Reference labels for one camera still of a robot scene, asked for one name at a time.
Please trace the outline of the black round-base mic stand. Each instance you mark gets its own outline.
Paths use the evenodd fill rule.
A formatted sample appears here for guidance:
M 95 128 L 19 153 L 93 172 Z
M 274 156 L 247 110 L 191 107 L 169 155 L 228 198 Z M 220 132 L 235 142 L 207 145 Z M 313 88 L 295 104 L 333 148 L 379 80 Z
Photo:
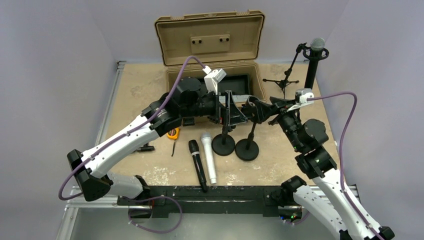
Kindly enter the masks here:
M 229 134 L 234 127 L 231 125 L 230 116 L 222 117 L 222 132 L 216 135 L 211 143 L 212 150 L 219 156 L 228 156 L 235 150 L 235 140 Z

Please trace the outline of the white handheld microphone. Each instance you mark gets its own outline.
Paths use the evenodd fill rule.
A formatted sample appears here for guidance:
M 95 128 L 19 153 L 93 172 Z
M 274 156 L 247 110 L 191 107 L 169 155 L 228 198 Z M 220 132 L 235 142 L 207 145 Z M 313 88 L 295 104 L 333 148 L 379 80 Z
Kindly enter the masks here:
M 201 139 L 203 149 L 204 149 L 204 153 L 205 153 L 210 183 L 216 184 L 217 183 L 217 174 L 216 174 L 216 168 L 215 168 L 215 162 L 214 162 L 214 155 L 213 155 L 214 152 L 213 152 L 213 149 L 212 149 L 211 135 L 208 132 L 204 132 L 201 135 L 200 139 Z

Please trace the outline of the black handheld microphone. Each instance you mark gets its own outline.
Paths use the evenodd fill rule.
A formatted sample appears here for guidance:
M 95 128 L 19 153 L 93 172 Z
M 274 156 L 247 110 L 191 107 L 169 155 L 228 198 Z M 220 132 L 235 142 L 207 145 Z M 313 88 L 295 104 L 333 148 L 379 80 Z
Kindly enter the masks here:
M 204 172 L 204 168 L 201 161 L 200 149 L 198 142 L 195 139 L 188 141 L 188 149 L 194 162 L 195 171 L 199 181 L 201 190 L 206 193 L 208 191 L 207 180 Z

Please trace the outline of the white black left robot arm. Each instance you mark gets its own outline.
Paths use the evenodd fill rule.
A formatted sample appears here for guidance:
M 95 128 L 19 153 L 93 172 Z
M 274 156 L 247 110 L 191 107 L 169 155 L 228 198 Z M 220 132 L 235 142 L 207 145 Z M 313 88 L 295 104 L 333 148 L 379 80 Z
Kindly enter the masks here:
M 202 94 L 197 78 L 184 77 L 114 136 L 83 152 L 69 152 L 72 174 L 84 199 L 91 202 L 109 194 L 129 198 L 138 205 L 146 203 L 149 191 L 142 177 L 113 173 L 111 169 L 137 148 L 180 127 L 183 119 L 207 117 L 222 124 L 224 133 L 246 123 L 248 118 L 234 103 L 232 92 L 224 94 L 226 103 L 221 104 L 220 93 Z

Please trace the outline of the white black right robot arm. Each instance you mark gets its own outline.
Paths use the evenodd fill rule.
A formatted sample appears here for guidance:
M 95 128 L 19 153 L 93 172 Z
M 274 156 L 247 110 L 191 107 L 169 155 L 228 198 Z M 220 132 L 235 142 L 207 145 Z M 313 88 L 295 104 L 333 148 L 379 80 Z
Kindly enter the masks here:
M 298 153 L 295 157 L 298 167 L 328 199 L 323 200 L 296 175 L 282 183 L 282 200 L 304 207 L 337 240 L 392 240 L 393 230 L 380 225 L 365 210 L 346 185 L 342 169 L 324 148 L 323 144 L 329 139 L 325 124 L 317 119 L 301 122 L 300 108 L 313 104 L 316 99 L 312 93 L 306 93 L 293 100 L 271 97 L 268 104 L 249 96 L 241 108 L 254 123 L 263 123 L 275 116 L 269 125 L 281 127 Z

